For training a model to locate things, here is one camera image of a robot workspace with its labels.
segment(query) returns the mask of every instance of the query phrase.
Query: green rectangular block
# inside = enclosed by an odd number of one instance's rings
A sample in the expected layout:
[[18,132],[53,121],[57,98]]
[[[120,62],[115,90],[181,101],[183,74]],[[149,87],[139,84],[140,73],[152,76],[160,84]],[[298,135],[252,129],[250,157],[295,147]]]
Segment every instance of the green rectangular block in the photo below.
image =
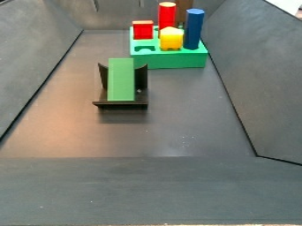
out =
[[129,27],[129,55],[135,68],[147,64],[148,69],[205,67],[207,49],[203,42],[195,50],[163,51],[159,48],[157,26],[153,26],[153,39],[133,40],[133,27]]
[[108,59],[107,100],[135,100],[135,66],[132,58]]

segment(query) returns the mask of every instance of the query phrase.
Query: toy block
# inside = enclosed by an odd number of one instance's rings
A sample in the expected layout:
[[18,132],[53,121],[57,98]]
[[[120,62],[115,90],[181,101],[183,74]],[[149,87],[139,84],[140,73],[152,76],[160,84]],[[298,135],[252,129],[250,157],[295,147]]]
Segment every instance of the toy block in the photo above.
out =
[[129,27],[129,55],[135,67],[147,64],[148,69],[204,67],[207,59],[205,46],[199,41],[197,49],[167,50],[159,47],[157,26],[153,26],[153,39],[133,40],[133,28]]
[[132,58],[108,59],[108,101],[135,100],[135,66]]
[[152,39],[153,38],[153,21],[136,20],[132,21],[133,39]]
[[157,6],[157,28],[159,31],[167,26],[175,25],[176,4],[163,2]]
[[191,9],[193,7],[193,0],[175,0],[176,3],[176,24],[177,27],[179,24],[185,23],[185,10]]
[[177,50],[183,46],[183,36],[184,32],[180,29],[176,29],[171,26],[167,26],[164,29],[160,31],[160,49],[161,50]]
[[197,44],[201,35],[204,11],[199,9],[189,9],[185,11],[185,34],[184,34],[184,48],[197,49]]

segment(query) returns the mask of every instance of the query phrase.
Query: green peg board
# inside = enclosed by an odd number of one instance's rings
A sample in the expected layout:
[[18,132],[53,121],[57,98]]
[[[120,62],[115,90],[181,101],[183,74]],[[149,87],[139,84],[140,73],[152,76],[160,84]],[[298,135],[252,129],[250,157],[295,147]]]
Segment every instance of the green peg board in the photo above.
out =
[[153,26],[153,39],[133,40],[133,27],[129,27],[129,55],[135,59],[135,68],[144,64],[148,69],[205,67],[207,49],[203,42],[195,50],[163,51],[156,29],[157,26]]

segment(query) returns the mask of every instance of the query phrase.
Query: yellow block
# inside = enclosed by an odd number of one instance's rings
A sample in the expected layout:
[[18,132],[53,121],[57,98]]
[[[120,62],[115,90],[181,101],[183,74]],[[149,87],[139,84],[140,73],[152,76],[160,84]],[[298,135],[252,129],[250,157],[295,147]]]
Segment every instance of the yellow block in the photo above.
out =
[[160,30],[160,49],[180,49],[183,46],[184,31],[181,29],[167,26]]

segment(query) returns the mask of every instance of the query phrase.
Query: black holder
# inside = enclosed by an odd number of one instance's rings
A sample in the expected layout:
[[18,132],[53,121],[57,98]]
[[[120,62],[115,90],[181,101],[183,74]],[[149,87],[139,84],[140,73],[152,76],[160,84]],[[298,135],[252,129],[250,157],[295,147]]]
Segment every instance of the black holder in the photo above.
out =
[[97,102],[92,102],[100,109],[104,107],[140,107],[147,109],[147,64],[135,69],[135,88],[136,95],[133,101],[108,101],[107,100],[107,81],[108,81],[108,68],[101,64],[99,66],[99,74],[101,79],[103,89],[100,91],[100,97]]

